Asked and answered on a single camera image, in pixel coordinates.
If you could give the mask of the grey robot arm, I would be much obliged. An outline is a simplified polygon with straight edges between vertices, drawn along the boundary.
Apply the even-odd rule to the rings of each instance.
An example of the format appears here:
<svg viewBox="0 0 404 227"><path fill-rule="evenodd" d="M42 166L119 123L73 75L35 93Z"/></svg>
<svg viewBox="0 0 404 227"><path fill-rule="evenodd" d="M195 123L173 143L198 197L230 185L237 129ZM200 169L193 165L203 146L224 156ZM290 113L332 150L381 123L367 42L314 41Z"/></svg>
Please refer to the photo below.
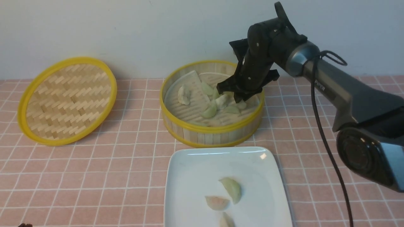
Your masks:
<svg viewBox="0 0 404 227"><path fill-rule="evenodd" d="M218 83L220 94L246 101L279 78L275 63L292 77L304 77L336 108L332 130L337 151L351 171L403 192L403 98L374 89L323 60L287 17L252 25L247 38L230 42L238 59L234 74Z"/></svg>

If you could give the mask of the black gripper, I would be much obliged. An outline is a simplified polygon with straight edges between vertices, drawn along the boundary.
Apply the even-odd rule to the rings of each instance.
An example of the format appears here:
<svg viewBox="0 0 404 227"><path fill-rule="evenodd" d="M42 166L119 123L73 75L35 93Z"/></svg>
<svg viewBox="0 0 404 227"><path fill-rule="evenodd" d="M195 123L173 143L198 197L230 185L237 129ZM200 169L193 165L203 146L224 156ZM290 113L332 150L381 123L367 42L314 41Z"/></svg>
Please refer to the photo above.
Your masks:
<svg viewBox="0 0 404 227"><path fill-rule="evenodd" d="M238 63L234 74L217 84L218 93L232 92L235 103L246 102L279 78L278 71L271 69L273 64L286 69L289 56L307 41L279 18L251 25L246 39L230 42Z"/></svg>

